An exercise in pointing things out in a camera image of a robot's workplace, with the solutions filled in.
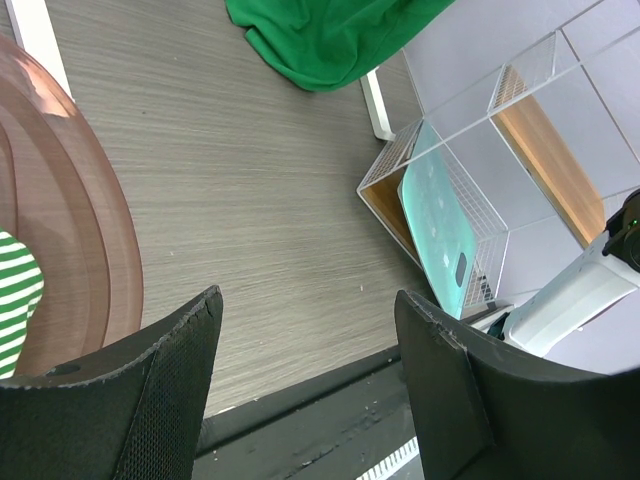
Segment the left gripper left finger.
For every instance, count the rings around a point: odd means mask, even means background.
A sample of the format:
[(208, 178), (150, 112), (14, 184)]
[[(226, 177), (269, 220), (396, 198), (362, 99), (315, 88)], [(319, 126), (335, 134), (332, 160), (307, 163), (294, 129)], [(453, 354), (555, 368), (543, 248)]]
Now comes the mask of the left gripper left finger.
[(222, 314), (211, 286), (107, 347), (2, 381), (2, 478), (190, 478)]

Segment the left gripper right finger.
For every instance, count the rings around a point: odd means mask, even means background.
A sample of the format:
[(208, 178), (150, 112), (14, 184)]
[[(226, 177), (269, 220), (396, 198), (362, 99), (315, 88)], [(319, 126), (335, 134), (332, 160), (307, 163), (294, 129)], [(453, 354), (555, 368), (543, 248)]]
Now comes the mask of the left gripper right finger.
[(428, 479), (635, 479), (639, 373), (537, 357), (400, 291), (394, 318)]

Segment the green white striped tank top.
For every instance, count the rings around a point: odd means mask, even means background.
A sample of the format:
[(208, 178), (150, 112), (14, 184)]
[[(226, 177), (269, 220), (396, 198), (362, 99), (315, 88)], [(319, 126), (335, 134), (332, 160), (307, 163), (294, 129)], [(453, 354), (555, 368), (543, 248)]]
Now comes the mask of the green white striped tank top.
[(1, 378), (14, 375), (28, 324), (40, 303), (44, 278), (29, 248), (1, 230)]

